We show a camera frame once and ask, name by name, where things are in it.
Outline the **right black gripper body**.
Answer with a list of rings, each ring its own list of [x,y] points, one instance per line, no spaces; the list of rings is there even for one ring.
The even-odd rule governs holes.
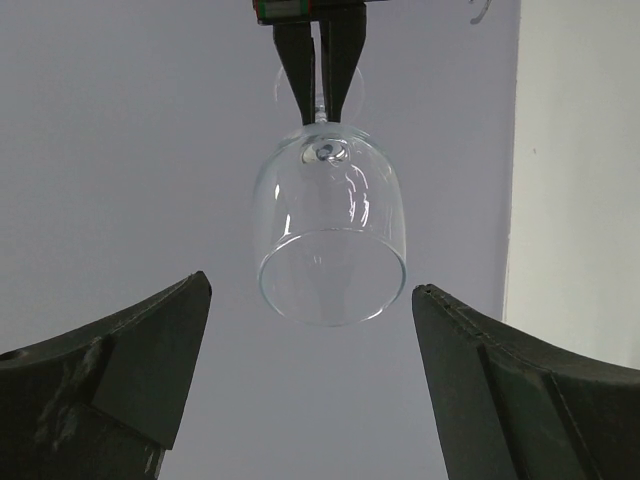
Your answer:
[[[351,0],[253,0],[252,7],[259,24],[317,21],[366,4]]]

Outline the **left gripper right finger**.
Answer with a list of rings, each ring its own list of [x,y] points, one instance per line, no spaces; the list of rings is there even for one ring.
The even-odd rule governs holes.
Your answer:
[[[544,342],[433,285],[412,294],[451,479],[635,479],[639,373]]]

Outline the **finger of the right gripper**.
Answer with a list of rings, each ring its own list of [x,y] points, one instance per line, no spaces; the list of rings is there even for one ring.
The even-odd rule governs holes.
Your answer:
[[[327,120],[340,121],[366,40],[366,3],[356,1],[331,6],[322,14],[319,26]]]
[[[301,122],[313,124],[316,105],[316,59],[311,24],[275,24],[273,40],[294,94]]]

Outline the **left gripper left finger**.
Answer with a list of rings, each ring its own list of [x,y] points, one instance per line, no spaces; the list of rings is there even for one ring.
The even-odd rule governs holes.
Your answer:
[[[2,478],[158,478],[210,303],[210,282],[198,271],[124,310],[2,354]]]

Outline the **chrome wine glass rack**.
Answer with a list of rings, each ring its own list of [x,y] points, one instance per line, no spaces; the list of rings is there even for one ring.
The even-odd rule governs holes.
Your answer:
[[[469,3],[471,5],[475,5],[476,3],[481,3],[482,7],[480,8],[480,10],[477,12],[477,14],[470,20],[470,24],[471,25],[478,25],[482,22],[482,20],[484,19],[484,17],[486,16],[487,12],[489,11],[491,4],[492,4],[492,0],[470,0]]]

